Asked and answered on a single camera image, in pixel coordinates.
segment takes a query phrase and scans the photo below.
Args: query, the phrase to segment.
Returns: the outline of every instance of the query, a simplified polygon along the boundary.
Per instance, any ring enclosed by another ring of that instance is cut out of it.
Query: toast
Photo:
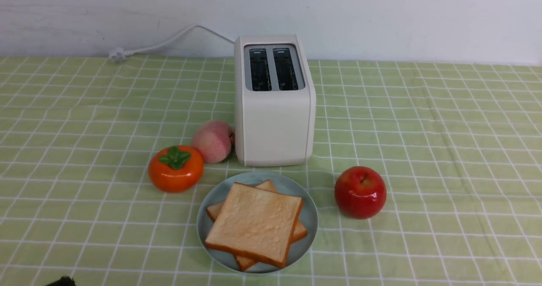
[[[301,197],[235,182],[205,245],[284,268],[302,207]]]
[[[266,190],[271,192],[277,192],[277,188],[273,185],[273,182],[271,180],[265,180],[261,184],[258,184],[256,186],[260,190]],[[210,205],[207,207],[207,215],[209,215],[209,218],[215,222],[216,218],[220,214],[220,210],[222,209],[222,205],[224,204],[224,201],[221,201],[220,203],[215,203],[213,205]],[[300,220],[296,221],[296,226],[294,227],[294,234],[292,235],[292,241],[290,244],[297,242],[298,240],[301,240],[305,236],[307,236],[308,230],[305,228],[305,226],[301,223]],[[242,257],[238,255],[234,255],[235,261],[239,266],[240,271],[246,271],[246,269],[249,269],[253,265],[257,263],[256,260]]]

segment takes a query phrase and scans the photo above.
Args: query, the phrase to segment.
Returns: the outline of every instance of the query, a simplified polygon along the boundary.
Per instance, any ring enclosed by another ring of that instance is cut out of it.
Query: toaster slot
[[[271,91],[271,77],[265,48],[249,49],[250,79],[253,91]]]
[[[277,80],[281,91],[296,91],[299,89],[296,71],[292,61],[290,48],[281,47],[273,49],[273,59],[277,70]]]

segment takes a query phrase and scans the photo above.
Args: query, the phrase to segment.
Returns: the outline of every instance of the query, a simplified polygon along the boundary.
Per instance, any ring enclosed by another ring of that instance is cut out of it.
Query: toaster top panel
[[[305,83],[301,63],[292,44],[246,45],[245,86],[249,91],[299,91]]]

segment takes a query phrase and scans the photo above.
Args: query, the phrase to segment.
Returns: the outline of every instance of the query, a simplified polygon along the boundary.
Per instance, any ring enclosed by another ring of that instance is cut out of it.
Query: dark object
[[[281,91],[296,91],[299,89],[294,71],[294,63],[289,48],[273,48],[277,79]]]
[[[52,282],[51,284],[47,284],[45,286],[75,286],[75,281],[69,276],[63,276],[56,282]]]
[[[253,91],[271,91],[271,78],[265,48],[250,49],[250,75]]]

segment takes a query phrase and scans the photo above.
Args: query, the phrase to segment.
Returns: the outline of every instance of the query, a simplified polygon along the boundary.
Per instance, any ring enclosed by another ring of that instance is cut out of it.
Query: apple stem
[[[361,183],[363,184],[364,180],[367,179],[367,176],[369,175],[369,173],[365,173],[365,176],[363,176],[362,180],[361,180]]]

